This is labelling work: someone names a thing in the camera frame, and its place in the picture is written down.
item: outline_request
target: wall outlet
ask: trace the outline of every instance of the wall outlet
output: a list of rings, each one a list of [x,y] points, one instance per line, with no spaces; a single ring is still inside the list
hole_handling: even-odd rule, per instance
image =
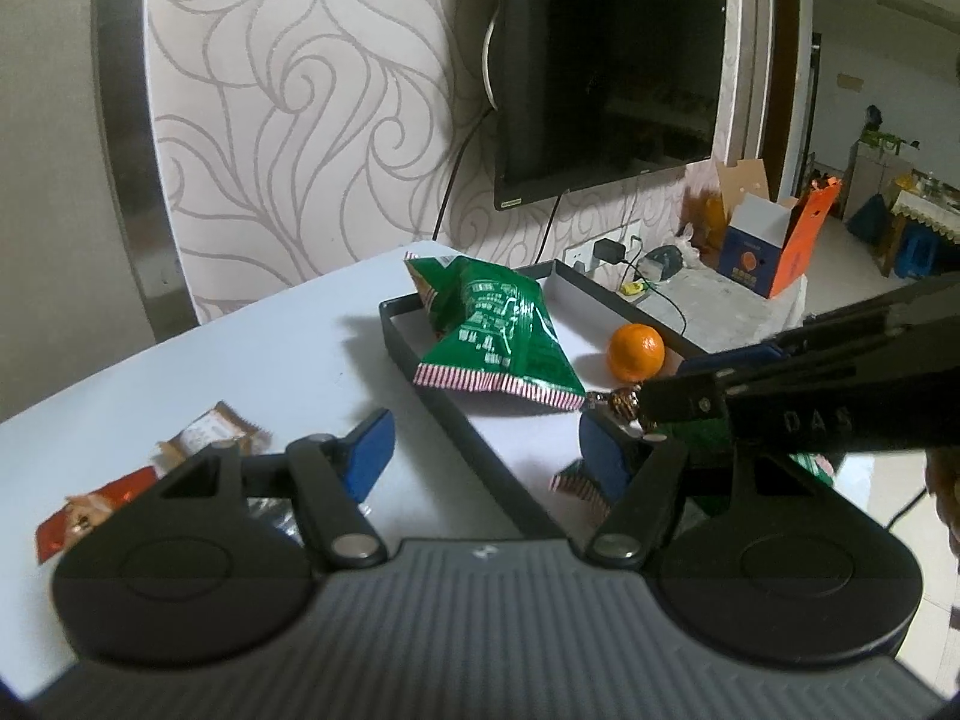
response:
[[[584,271],[587,274],[591,274],[592,271],[596,271],[599,266],[603,265],[602,260],[598,260],[593,256],[593,245],[602,240],[603,238],[609,238],[611,241],[619,242],[620,244],[627,247],[627,252],[635,250],[640,242],[640,230],[643,226],[642,221],[631,221],[629,224],[624,225],[623,227],[618,227],[616,230],[611,230],[610,232],[605,232],[603,235],[598,235],[595,238],[591,238],[589,241],[584,241],[582,244],[577,244],[574,247],[570,247],[568,250],[563,252],[563,264],[573,266],[576,263],[583,263]]]

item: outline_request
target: swirl pattern wall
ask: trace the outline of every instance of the swirl pattern wall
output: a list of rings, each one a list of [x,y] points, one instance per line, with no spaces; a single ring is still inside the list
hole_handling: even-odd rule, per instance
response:
[[[487,106],[479,47],[495,3],[147,0],[157,155],[201,322],[429,237],[453,157]],[[739,9],[728,0],[720,157]],[[494,129],[490,117],[467,149],[440,240],[520,266],[550,203],[493,210]],[[570,194],[544,256],[628,220],[656,245],[677,227],[685,188],[710,180],[702,167]]]

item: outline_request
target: cardboard box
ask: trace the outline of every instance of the cardboard box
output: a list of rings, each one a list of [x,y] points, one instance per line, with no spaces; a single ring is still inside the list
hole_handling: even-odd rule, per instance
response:
[[[762,159],[741,159],[733,167],[717,162],[717,175],[720,177],[720,193],[723,194],[727,219],[731,218],[747,194],[770,199],[767,170],[763,167]]]
[[[838,194],[839,183],[800,205],[793,197],[771,202],[746,191],[733,209],[717,271],[765,298],[779,295],[806,271]]]

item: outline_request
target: open box flap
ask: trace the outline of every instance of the open box flap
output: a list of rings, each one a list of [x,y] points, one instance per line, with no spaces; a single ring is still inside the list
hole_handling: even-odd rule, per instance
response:
[[[806,271],[813,256],[813,247],[816,245],[820,228],[824,226],[830,206],[836,201],[838,194],[840,194],[839,184],[810,193],[805,206],[800,210],[796,225],[790,232],[790,240],[782,252],[770,290],[770,298],[775,298]]]
[[[741,159],[733,167],[717,162],[717,175],[720,177],[720,194],[723,196],[727,218],[730,218],[747,194],[770,199],[767,172],[761,159]]]

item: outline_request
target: brown snack packet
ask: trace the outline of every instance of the brown snack packet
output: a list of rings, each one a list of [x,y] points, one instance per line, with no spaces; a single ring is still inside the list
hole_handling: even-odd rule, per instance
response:
[[[213,442],[239,442],[244,454],[257,454],[270,443],[270,434],[243,419],[224,401],[220,401],[177,433],[168,442],[160,442],[160,452],[174,469],[188,457]]]

